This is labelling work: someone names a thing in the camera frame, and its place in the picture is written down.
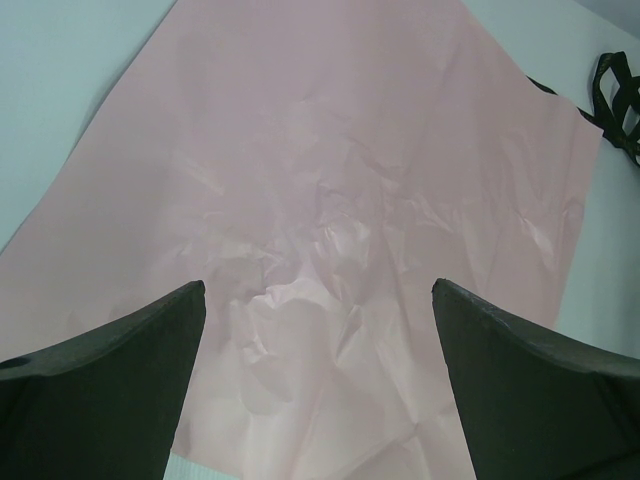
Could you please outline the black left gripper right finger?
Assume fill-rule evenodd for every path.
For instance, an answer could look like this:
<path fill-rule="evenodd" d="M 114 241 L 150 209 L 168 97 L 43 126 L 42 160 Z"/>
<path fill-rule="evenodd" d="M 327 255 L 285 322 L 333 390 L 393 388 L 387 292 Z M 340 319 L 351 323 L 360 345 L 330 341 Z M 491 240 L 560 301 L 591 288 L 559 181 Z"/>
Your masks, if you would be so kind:
<path fill-rule="evenodd" d="M 479 479 L 636 479 L 639 362 L 508 313 L 454 282 L 435 323 Z"/>

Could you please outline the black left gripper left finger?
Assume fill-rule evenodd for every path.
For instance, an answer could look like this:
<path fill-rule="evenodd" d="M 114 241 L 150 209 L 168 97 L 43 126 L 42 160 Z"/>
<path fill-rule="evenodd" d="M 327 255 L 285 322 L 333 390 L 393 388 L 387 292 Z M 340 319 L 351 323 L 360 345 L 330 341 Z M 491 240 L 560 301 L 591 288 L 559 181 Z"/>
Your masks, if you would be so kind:
<path fill-rule="evenodd" d="M 192 281 L 1 364 L 4 479 L 161 479 L 205 325 Z"/>

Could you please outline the pink wrapping paper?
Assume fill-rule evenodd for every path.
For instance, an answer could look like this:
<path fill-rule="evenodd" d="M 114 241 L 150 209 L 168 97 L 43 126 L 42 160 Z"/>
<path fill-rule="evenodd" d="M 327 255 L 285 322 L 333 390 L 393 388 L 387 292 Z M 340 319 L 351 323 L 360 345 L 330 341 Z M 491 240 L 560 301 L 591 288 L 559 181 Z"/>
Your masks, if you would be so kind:
<path fill-rule="evenodd" d="M 600 141 L 459 1 L 180 1 L 2 253 L 1 354 L 199 279 L 178 454 L 470 479 L 432 286 L 552 325 Z"/>

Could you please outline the black gold-lettered ribbon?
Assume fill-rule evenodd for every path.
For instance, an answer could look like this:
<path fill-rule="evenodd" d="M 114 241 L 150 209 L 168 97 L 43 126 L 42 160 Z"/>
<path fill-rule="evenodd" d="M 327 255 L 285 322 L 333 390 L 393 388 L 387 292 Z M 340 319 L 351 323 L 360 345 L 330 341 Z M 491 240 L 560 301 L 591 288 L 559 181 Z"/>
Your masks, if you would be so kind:
<path fill-rule="evenodd" d="M 602 79 L 611 72 L 618 88 L 608 100 L 601 87 Z M 592 113 L 578 109 L 582 117 L 602 130 L 602 136 L 616 149 L 623 151 L 630 162 L 639 167 L 639 122 L 625 129 L 629 111 L 639 115 L 639 76 L 634 76 L 624 51 L 607 52 L 599 56 L 590 87 Z"/>

